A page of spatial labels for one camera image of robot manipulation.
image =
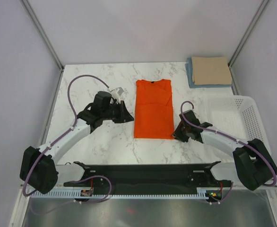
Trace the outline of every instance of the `plastic basket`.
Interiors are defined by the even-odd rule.
[[[208,97],[206,100],[208,122],[219,130],[239,139],[258,138],[271,154],[268,139],[255,101],[248,96]],[[228,155],[213,148],[216,156]]]

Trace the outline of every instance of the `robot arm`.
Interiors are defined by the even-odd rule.
[[[28,183],[32,187],[45,194],[56,184],[81,179],[84,174],[81,166],[75,163],[71,165],[57,165],[57,163],[77,142],[101,126],[103,121],[126,123],[134,120],[127,111],[124,101],[120,99],[122,93],[122,88],[117,88],[111,93],[99,91],[93,103],[78,113],[75,127],[71,124],[69,133],[65,136],[61,133],[53,141],[64,137],[63,139],[58,140],[53,146],[51,146],[52,141],[49,141],[38,148],[27,148],[23,155],[20,178],[25,181],[41,151],[48,148],[30,175]]]
[[[246,188],[255,190],[272,178],[269,167],[251,149],[243,146],[238,141],[250,145],[256,149],[271,165],[277,175],[277,167],[267,151],[263,142],[259,139],[252,141],[233,141],[226,136],[217,133],[217,128],[208,122],[200,123],[192,110],[183,113],[185,118],[193,125],[188,124],[180,114],[181,122],[173,133],[175,139],[188,142],[189,138],[200,143],[211,145],[234,158],[234,163],[215,162],[211,164],[210,171],[216,180],[240,181]]]

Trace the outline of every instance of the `orange shirt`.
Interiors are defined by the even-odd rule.
[[[170,139],[174,131],[171,81],[137,81],[134,138]]]

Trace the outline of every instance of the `marble tabletop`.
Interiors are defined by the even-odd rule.
[[[207,96],[232,95],[231,88],[190,89],[184,62],[86,64],[65,67],[58,97],[49,128],[47,141],[52,140],[73,122],[73,114],[67,101],[67,87],[76,76],[90,74],[104,80],[111,89],[122,87],[128,111],[135,117],[136,81],[145,79],[157,81],[170,79],[172,84],[174,128],[180,122],[180,106],[183,101],[194,103],[197,117],[207,120],[204,99]],[[95,94],[106,91],[98,80],[80,78],[70,90],[72,103],[77,111],[93,101]],[[189,140],[134,139],[134,122],[114,124],[105,121],[92,134],[70,149],[59,164],[80,161],[85,164],[170,164],[170,163],[212,163],[222,160],[207,145]]]

